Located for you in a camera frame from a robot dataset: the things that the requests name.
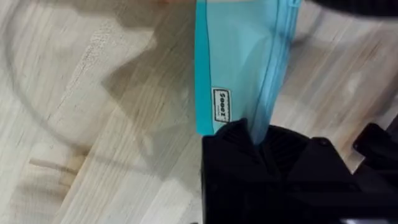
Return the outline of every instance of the bag label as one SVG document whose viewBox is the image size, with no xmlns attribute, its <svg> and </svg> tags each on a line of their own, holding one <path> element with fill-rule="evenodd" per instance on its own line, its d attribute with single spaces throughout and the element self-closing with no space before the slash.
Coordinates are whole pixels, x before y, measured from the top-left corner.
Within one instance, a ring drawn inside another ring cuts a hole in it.
<svg viewBox="0 0 398 224">
<path fill-rule="evenodd" d="M 222 123 L 231 121 L 231 91 L 212 88 L 214 120 Z"/>
</svg>

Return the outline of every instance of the blue plastic bag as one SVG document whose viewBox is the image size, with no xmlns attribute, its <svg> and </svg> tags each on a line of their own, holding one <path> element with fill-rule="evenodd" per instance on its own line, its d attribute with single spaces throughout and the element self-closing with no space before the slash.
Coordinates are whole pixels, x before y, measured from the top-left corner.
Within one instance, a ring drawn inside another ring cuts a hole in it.
<svg viewBox="0 0 398 224">
<path fill-rule="evenodd" d="M 214 134 L 247 118 L 258 144 L 282 86 L 300 0 L 208 1 L 197 2 L 197 131 Z"/>
</svg>

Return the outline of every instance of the black machine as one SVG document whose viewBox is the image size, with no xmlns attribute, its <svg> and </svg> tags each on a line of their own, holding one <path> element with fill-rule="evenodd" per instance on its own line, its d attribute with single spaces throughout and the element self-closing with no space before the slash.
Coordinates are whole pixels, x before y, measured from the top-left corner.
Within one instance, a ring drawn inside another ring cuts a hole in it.
<svg viewBox="0 0 398 224">
<path fill-rule="evenodd" d="M 398 116 L 355 140 L 366 156 L 351 174 L 332 143 L 270 126 L 253 145 L 246 120 L 203 138 L 203 222 L 345 223 L 398 220 Z"/>
</svg>

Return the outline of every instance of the wooden table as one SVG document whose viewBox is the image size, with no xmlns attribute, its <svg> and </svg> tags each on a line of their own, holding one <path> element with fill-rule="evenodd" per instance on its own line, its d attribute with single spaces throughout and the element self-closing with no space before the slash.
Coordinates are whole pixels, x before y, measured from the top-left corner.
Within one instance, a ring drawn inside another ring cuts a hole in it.
<svg viewBox="0 0 398 224">
<path fill-rule="evenodd" d="M 1 4 L 0 223 L 200 222 L 195 5 Z M 305 2 L 272 123 L 349 160 L 398 112 L 397 56 L 398 23 Z"/>
</svg>

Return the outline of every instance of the wood grain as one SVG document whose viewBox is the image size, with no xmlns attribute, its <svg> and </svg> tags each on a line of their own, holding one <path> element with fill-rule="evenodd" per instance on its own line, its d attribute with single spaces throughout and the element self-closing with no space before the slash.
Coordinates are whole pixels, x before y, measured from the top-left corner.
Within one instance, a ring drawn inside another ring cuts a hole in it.
<svg viewBox="0 0 398 224">
<path fill-rule="evenodd" d="M 201 222 L 195 6 L 3 0 L 0 223 Z M 304 2 L 272 123 L 332 140 L 398 113 L 398 23 Z"/>
</svg>

